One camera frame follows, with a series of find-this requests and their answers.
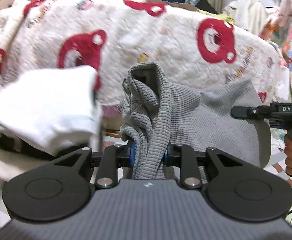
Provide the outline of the grey knit sweater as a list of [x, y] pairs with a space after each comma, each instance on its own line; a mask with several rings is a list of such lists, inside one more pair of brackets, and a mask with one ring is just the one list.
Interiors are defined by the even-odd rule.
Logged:
[[160, 66], [147, 62], [129, 69], [123, 91], [120, 135], [135, 142], [134, 165], [124, 169], [125, 178], [175, 179], [177, 169], [162, 162], [169, 144], [196, 151], [215, 147], [262, 168], [270, 159], [268, 122], [230, 114], [235, 106], [261, 104], [250, 80], [193, 89], [170, 82]]

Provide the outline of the beige bed base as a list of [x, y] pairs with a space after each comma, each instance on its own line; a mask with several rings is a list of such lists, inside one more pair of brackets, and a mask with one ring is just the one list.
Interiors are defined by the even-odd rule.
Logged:
[[103, 129], [105, 131], [106, 136], [119, 138], [119, 130], [124, 123], [122, 117], [120, 115], [110, 117], [110, 118], [103, 118]]

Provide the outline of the white folded garment top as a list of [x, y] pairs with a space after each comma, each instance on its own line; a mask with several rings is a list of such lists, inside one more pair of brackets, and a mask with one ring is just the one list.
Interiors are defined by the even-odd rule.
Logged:
[[0, 90], [0, 126], [53, 156], [90, 145], [99, 137], [103, 116], [93, 94], [97, 78], [87, 65], [26, 71]]

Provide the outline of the black folded garment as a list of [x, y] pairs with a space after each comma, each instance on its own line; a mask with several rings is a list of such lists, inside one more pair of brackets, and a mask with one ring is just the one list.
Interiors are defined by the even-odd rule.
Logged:
[[20, 154], [27, 155], [29, 157], [33, 157], [36, 159], [41, 159], [41, 160], [51, 161], [86, 146], [88, 146], [88, 144], [80, 144], [80, 145], [71, 146], [63, 150], [58, 150], [57, 155], [51, 155], [44, 151], [34, 148], [33, 146], [29, 145], [28, 143], [26, 143], [25, 141], [19, 138], [17, 139], [10, 138], [4, 135], [3, 133], [0, 133], [0, 149], [1, 150], [6, 150], [8, 152], [13, 152], [16, 154], [20, 153]]

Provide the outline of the cream folded ribbed garment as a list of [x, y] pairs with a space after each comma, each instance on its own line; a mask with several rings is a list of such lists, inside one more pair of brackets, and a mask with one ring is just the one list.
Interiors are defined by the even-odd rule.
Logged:
[[33, 168], [48, 163], [24, 154], [12, 153], [0, 149], [0, 192], [4, 183]]

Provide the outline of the white quilted bear bedspread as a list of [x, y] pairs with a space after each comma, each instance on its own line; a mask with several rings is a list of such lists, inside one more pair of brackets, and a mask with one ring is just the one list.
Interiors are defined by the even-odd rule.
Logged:
[[249, 79], [265, 104], [289, 97], [289, 71], [273, 45], [197, 11], [129, 0], [15, 0], [0, 10], [3, 83], [30, 69], [87, 64], [100, 76], [100, 103], [113, 107], [141, 61], [193, 88]]

